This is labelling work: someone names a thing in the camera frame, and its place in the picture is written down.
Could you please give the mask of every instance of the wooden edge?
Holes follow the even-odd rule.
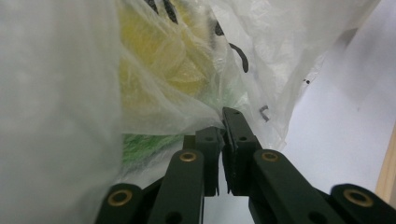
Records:
[[[376,183],[375,194],[387,203],[393,202],[396,197],[396,124],[390,137],[389,147],[382,163],[381,173]]]

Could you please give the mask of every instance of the black marking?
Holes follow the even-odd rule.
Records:
[[[262,108],[260,108],[260,114],[262,115],[262,118],[265,119],[265,122],[268,122],[268,120],[270,120],[265,114],[264,114],[264,110],[267,110],[268,105],[263,106]]]
[[[240,48],[235,46],[234,44],[230,43],[230,47],[234,49],[238,54],[239,57],[242,59],[242,67],[244,68],[244,72],[246,73],[248,71],[248,58],[245,55],[244,51],[242,51]]]
[[[176,12],[175,12],[175,7],[172,5],[171,2],[169,2],[169,0],[163,0],[163,4],[165,5],[165,10],[166,10],[166,13],[168,13],[169,19],[172,22],[178,24],[177,23]]]
[[[145,2],[147,2],[147,4],[158,14],[158,9],[154,0],[145,0]]]
[[[216,34],[216,35],[224,35],[224,32],[222,31],[219,22],[216,23],[215,34]]]

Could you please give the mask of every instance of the metal screw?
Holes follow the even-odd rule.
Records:
[[[121,195],[123,196],[123,198],[121,200],[116,199],[116,197],[121,196]],[[110,196],[108,196],[107,203],[114,207],[123,206],[126,203],[128,203],[129,201],[131,201],[132,196],[133,196],[133,194],[130,190],[120,189],[120,190],[117,190],[117,191],[113,192],[112,194],[110,194]]]
[[[357,189],[345,189],[344,197],[346,197],[348,201],[362,207],[371,207],[374,204],[373,199]]]
[[[180,155],[180,159],[182,161],[195,161],[197,159],[197,155],[193,152],[185,152]]]
[[[265,161],[278,161],[279,157],[274,152],[262,153],[262,159]]]

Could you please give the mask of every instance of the white plastic bag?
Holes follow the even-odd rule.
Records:
[[[93,223],[120,169],[106,0],[0,0],[0,223]]]
[[[249,123],[263,147],[281,149],[294,105],[324,53],[344,31],[359,28],[378,0],[208,2],[228,41],[247,56]]]

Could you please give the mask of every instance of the yellow object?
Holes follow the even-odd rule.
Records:
[[[180,94],[196,96],[214,75],[214,29],[205,17],[195,17],[196,8],[183,4],[173,3],[176,24],[160,4],[157,14],[143,0],[119,1],[124,108],[152,112],[162,100],[177,104]]]
[[[386,203],[396,208],[396,123],[393,127],[384,162],[382,163],[375,193]]]

